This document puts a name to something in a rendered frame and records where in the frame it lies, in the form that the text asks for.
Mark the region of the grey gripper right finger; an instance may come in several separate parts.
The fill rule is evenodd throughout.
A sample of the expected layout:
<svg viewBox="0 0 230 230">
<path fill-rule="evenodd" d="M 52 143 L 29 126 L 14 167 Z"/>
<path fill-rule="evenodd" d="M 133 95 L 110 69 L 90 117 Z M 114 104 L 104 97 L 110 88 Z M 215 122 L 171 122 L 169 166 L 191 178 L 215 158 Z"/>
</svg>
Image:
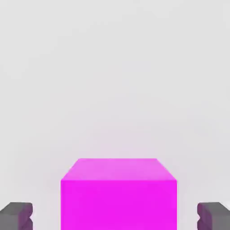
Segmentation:
<svg viewBox="0 0 230 230">
<path fill-rule="evenodd" d="M 230 230 L 230 210 L 220 202 L 198 203 L 197 230 Z"/>
</svg>

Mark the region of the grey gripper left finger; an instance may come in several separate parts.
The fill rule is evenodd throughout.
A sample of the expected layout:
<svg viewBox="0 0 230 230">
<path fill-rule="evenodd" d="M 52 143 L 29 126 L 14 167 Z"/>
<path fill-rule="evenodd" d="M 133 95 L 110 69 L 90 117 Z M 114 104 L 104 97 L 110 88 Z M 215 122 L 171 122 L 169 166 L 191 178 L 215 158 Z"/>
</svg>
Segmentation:
<svg viewBox="0 0 230 230">
<path fill-rule="evenodd" d="M 33 230 L 32 203 L 10 202 L 0 211 L 0 230 Z"/>
</svg>

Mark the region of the small magenta cube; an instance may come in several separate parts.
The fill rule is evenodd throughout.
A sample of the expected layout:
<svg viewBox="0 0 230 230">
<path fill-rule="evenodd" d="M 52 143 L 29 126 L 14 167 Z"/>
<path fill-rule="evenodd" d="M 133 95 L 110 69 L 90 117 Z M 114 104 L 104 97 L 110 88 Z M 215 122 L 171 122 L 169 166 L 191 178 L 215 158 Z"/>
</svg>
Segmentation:
<svg viewBox="0 0 230 230">
<path fill-rule="evenodd" d="M 177 180 L 157 159 L 79 159 L 61 179 L 61 230 L 177 230 Z"/>
</svg>

